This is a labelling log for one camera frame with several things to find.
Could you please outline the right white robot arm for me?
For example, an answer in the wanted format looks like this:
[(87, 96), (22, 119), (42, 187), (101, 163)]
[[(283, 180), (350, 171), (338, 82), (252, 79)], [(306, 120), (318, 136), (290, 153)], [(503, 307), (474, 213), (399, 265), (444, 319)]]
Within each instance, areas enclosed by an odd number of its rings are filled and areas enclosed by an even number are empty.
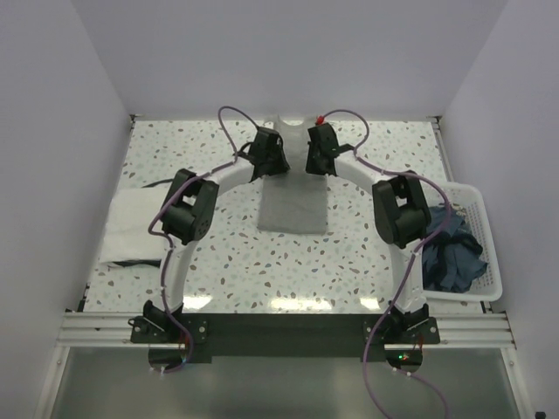
[(389, 246), (392, 264), (390, 335), (398, 342), (410, 342), (429, 318), (418, 245), (427, 238), (431, 215), (420, 177), (412, 171), (386, 175), (367, 167), (354, 156), (353, 146), (339, 143), (328, 123), (310, 127), (308, 134), (309, 174), (340, 177), (372, 197), (376, 232)]

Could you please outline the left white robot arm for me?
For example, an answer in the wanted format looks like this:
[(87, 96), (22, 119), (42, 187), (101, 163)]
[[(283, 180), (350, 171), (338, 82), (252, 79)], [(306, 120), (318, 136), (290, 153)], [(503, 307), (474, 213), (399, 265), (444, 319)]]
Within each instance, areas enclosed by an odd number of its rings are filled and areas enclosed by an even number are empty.
[(190, 259), (199, 241), (209, 232), (219, 195), (237, 186), (290, 170), (280, 134), (258, 127), (248, 150), (232, 161), (203, 174), (188, 169), (176, 172), (161, 209), (148, 233), (166, 240), (160, 266), (160, 297), (143, 307), (150, 332), (161, 342), (175, 340), (181, 332), (178, 316), (183, 309), (183, 288)]

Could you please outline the grey tank top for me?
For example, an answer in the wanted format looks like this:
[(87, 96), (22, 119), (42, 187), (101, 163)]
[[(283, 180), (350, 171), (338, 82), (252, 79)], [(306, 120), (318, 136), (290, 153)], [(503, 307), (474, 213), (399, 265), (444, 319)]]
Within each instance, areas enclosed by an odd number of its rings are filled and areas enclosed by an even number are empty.
[(328, 229), (327, 179), (306, 172), (307, 130), (314, 118), (289, 122), (275, 115), (268, 121), (283, 139), (290, 169), (264, 179), (257, 227), (284, 234), (323, 235)]

